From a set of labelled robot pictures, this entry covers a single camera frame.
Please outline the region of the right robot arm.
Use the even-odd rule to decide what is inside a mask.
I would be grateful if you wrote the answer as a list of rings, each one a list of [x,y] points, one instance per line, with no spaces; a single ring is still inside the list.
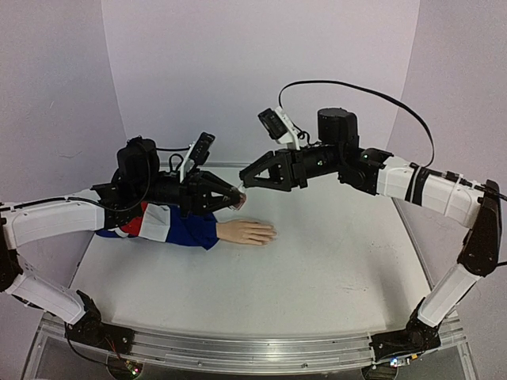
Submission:
[[[391,199],[406,225],[431,290],[402,329],[372,335],[374,363],[397,367],[437,349],[444,319],[480,279],[501,266],[498,184],[363,148],[356,116],[342,108],[318,111],[318,140],[309,146],[299,143],[282,108],[268,108],[258,118],[280,149],[240,172],[244,186],[289,192],[333,173],[357,191]]]

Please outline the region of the pink nail polish bottle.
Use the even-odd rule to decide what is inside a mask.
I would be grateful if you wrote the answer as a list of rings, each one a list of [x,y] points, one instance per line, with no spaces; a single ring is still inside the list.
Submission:
[[[233,204],[233,205],[231,205],[231,209],[236,210],[236,211],[240,210],[243,207],[243,205],[246,203],[246,199],[247,199],[246,194],[245,193],[241,193],[239,195],[238,202],[235,203],[235,204]]]

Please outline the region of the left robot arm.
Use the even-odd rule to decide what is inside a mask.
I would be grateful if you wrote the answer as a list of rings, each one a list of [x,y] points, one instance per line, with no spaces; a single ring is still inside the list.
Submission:
[[[1,290],[65,325],[75,343],[126,354],[131,329],[103,320],[94,300],[67,285],[70,264],[92,234],[212,248],[214,212],[237,206],[242,193],[202,170],[213,136],[202,133],[180,163],[163,170],[152,139],[135,137],[117,152],[111,181],[65,196],[1,207]]]

